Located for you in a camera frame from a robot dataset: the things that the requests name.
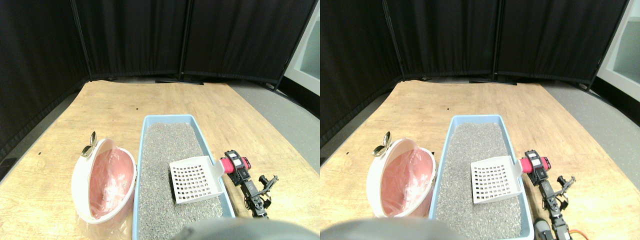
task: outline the orange cable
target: orange cable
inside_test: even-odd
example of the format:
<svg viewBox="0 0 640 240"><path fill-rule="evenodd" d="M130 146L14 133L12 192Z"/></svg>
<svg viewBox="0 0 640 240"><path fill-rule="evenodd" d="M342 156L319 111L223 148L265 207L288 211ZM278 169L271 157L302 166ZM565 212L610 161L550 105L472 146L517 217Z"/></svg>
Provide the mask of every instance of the orange cable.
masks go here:
<svg viewBox="0 0 640 240"><path fill-rule="evenodd" d="M574 232L576 232L576 233L578 233L578 234L582 235L585 239L589 240L589 238L587 237L587 235L586 235L585 233L581 232L580 230L575 230L575 229L573 229L573 230L569 230L569 234L572 234L572 233L574 233Z"/></svg>

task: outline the gray cat litter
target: gray cat litter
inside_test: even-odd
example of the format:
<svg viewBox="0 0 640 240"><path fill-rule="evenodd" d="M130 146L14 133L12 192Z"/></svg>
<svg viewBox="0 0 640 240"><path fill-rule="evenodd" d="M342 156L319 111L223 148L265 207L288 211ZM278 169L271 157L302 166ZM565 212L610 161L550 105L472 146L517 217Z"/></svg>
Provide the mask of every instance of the gray cat litter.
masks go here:
<svg viewBox="0 0 640 240"><path fill-rule="evenodd" d="M152 124L142 151L138 239L169 239L184 225L222 216L218 197L190 204L176 204L173 198L169 163L207 155L189 124Z"/></svg>
<svg viewBox="0 0 640 240"><path fill-rule="evenodd" d="M449 139L440 180L436 219L469 239L519 237L522 231L518 198L474 204L471 163L508 155L498 124L464 123Z"/></svg>

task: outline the plastic bag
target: plastic bag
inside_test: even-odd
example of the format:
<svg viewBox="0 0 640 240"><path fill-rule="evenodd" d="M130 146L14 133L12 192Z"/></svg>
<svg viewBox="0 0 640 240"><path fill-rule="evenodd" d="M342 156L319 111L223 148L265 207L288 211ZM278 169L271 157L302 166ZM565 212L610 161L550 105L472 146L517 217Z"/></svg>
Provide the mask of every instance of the plastic bag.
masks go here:
<svg viewBox="0 0 640 240"><path fill-rule="evenodd" d="M400 155L390 154L397 157L391 161L387 160L380 185L381 204L389 217L410 210L415 204L420 204L420 208L428 207L431 202L430 198L423 197L431 184L431 156L415 144L413 149L406 150L406 147L401 147L398 150L405 152Z"/></svg>
<svg viewBox="0 0 640 240"><path fill-rule="evenodd" d="M88 195L85 201L88 200L89 204L88 212L83 211L84 219L76 214L78 229L90 239L131 239L135 191L132 187L136 179L132 156L107 138L99 141L97 149L87 159L79 159L80 162L88 164L74 171L80 171L80 175L85 172L85 177L75 180L88 181L88 192L85 191L84 196Z"/></svg>
<svg viewBox="0 0 640 240"><path fill-rule="evenodd" d="M94 218L100 219L113 211L126 197L133 168L129 156L115 146L95 157L89 185L89 203Z"/></svg>
<svg viewBox="0 0 640 240"><path fill-rule="evenodd" d="M132 208L133 201L131 204L127 203L125 207L128 209ZM110 220L99 224L89 224L76 214L76 224L80 233L89 239L131 239L133 230L133 211L128 211L128 215L125 216L122 221L117 221L115 218L111 218Z"/></svg>

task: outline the black curtain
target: black curtain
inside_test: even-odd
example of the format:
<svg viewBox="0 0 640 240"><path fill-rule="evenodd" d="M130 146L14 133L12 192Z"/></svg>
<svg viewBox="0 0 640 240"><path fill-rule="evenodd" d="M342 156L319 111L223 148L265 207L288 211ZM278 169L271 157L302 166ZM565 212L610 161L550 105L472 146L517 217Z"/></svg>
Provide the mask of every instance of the black curtain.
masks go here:
<svg viewBox="0 0 640 240"><path fill-rule="evenodd" d="M77 1L94 78L177 74L187 1Z"/></svg>
<svg viewBox="0 0 640 240"><path fill-rule="evenodd" d="M590 83L626 0L506 0L498 74Z"/></svg>
<svg viewBox="0 0 640 240"><path fill-rule="evenodd" d="M320 146L402 78L381 1L323 1Z"/></svg>
<svg viewBox="0 0 640 240"><path fill-rule="evenodd" d="M69 0L0 1L0 159L88 71Z"/></svg>
<svg viewBox="0 0 640 240"><path fill-rule="evenodd" d="M195 0L185 74L277 83L313 0Z"/></svg>
<svg viewBox="0 0 640 240"><path fill-rule="evenodd" d="M389 1L405 76L489 74L498 0Z"/></svg>

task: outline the metal clip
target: metal clip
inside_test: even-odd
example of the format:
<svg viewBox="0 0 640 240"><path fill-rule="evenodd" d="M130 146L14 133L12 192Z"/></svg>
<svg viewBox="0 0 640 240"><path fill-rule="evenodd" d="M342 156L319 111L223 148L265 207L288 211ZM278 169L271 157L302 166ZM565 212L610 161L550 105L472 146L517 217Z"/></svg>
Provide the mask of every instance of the metal clip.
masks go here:
<svg viewBox="0 0 640 240"><path fill-rule="evenodd" d="M83 157L88 157L91 154L91 151L93 151L93 148L95 148L95 132L91 133L91 138L89 139L89 145L86 146L82 152L80 152L80 156Z"/></svg>
<svg viewBox="0 0 640 240"><path fill-rule="evenodd" d="M387 132L385 134L385 137L382 139L382 145L377 146L371 154L374 157L382 156L382 154L384 154L387 149L389 149L389 146L391 146L391 132Z"/></svg>

